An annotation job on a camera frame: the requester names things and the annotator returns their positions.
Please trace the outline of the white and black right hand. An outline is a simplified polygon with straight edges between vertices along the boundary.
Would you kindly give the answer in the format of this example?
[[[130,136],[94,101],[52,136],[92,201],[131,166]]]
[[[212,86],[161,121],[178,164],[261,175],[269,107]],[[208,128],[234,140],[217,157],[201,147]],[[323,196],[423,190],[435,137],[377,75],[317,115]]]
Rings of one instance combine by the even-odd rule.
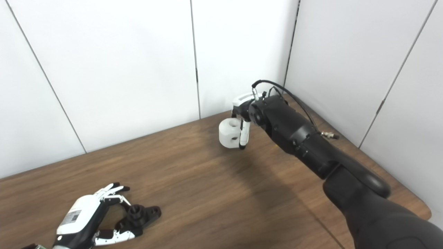
[[[239,117],[241,119],[239,134],[239,148],[241,150],[246,148],[250,138],[251,118],[249,108],[253,101],[255,101],[255,98],[252,93],[239,95],[235,97],[232,101],[233,108],[231,112],[231,117]]]

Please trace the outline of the white and black left hand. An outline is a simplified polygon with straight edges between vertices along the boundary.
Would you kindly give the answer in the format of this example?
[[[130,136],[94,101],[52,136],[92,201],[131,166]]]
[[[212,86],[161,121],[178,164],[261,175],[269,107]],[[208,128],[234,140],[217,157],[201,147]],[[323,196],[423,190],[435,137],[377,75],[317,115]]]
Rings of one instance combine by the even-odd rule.
[[[112,205],[120,204],[129,210],[131,203],[120,194],[129,191],[128,186],[111,183],[93,194],[76,200],[56,230],[54,249],[91,249],[121,243],[142,234],[141,230],[99,230]]]

